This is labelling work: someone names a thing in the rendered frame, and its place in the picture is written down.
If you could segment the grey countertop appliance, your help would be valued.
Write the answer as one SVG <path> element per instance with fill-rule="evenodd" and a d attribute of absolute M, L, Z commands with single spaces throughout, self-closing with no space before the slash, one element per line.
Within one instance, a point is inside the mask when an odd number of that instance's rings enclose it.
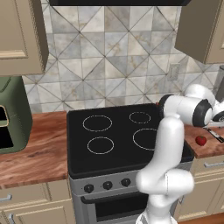
<path fill-rule="evenodd" d="M 214 84 L 213 93 L 219 102 L 224 100 L 224 65 L 221 65 Z"/>

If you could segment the grey wall outlet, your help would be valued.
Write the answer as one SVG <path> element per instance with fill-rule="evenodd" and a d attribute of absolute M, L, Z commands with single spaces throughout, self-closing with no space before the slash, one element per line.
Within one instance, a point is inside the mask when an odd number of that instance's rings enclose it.
<path fill-rule="evenodd" d="M 169 72 L 167 74 L 167 79 L 169 81 L 176 81 L 178 79 L 180 64 L 170 64 Z"/>

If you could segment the green toaster oven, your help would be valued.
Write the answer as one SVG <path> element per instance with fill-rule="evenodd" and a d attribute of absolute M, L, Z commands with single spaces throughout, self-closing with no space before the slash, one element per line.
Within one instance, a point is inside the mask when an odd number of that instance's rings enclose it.
<path fill-rule="evenodd" d="M 0 77 L 0 154 L 24 149 L 31 130 L 32 112 L 22 77 Z"/>

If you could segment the beige wall cabinet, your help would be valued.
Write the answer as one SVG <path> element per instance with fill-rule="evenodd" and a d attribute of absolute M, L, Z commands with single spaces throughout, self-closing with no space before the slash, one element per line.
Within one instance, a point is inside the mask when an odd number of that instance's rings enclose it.
<path fill-rule="evenodd" d="M 224 0 L 183 6 L 175 48 L 203 64 L 224 63 Z"/>
<path fill-rule="evenodd" d="M 0 76 L 43 74 L 48 44 L 40 0 L 0 0 Z"/>

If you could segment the black stove with oven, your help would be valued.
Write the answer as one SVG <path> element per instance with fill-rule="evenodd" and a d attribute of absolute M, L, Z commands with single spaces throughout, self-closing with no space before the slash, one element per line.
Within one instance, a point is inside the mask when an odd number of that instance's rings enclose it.
<path fill-rule="evenodd" d="M 81 196 L 88 199 L 139 192 L 136 176 L 153 158 L 161 121 L 154 103 L 70 111 L 66 115 L 67 158 L 77 224 L 89 224 Z M 179 169 L 190 171 L 193 154 L 185 145 Z M 130 179 L 128 187 L 123 179 Z M 103 183 L 111 181 L 106 190 Z M 92 184 L 91 193 L 84 186 Z"/>

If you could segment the beige drawer front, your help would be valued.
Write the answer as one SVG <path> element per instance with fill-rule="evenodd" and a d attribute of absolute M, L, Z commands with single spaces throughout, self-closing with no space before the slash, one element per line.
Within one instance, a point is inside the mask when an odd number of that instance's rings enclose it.
<path fill-rule="evenodd" d="M 5 198 L 7 194 L 11 194 L 12 199 L 0 202 L 0 209 L 21 207 L 51 200 L 47 184 L 24 185 L 0 190 L 0 198 Z"/>
<path fill-rule="evenodd" d="M 224 155 L 214 156 L 214 157 L 204 157 L 204 158 L 195 158 L 192 161 L 191 173 L 194 177 L 210 175 L 213 173 L 224 172 L 223 166 L 216 166 L 211 168 L 205 168 L 204 163 L 207 162 L 209 164 L 219 163 L 224 161 Z"/>

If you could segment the oven door with window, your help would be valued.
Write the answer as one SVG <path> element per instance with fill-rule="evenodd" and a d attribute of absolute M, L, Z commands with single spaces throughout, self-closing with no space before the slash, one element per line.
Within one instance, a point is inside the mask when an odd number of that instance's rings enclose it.
<path fill-rule="evenodd" d="M 148 197 L 138 196 L 82 205 L 89 224 L 134 224 L 147 206 Z"/>

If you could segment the black range hood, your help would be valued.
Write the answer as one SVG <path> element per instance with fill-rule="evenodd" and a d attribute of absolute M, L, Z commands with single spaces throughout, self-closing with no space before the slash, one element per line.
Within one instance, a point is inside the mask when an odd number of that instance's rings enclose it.
<path fill-rule="evenodd" d="M 191 0 L 48 0 L 51 6 L 187 6 Z"/>

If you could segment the red tomato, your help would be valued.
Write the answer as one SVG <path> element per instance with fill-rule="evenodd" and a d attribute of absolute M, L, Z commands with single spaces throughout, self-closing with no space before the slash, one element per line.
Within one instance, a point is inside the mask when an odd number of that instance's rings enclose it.
<path fill-rule="evenodd" d="M 204 137 L 204 136 L 197 136 L 195 138 L 195 142 L 200 145 L 200 146 L 203 146 L 207 143 L 207 139 Z"/>

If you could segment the beige cabinet door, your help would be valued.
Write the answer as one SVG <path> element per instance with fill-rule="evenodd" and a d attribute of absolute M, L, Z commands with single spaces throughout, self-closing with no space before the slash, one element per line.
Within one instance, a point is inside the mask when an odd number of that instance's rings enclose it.
<path fill-rule="evenodd" d="M 192 192 L 185 195 L 182 204 L 177 204 L 174 213 L 177 222 L 208 216 L 224 191 L 224 176 L 221 174 L 195 178 L 194 182 Z"/>
<path fill-rule="evenodd" d="M 74 218 L 67 214 L 63 206 L 14 209 L 4 211 L 4 214 L 7 219 L 9 214 L 13 214 L 16 224 L 74 224 Z"/>

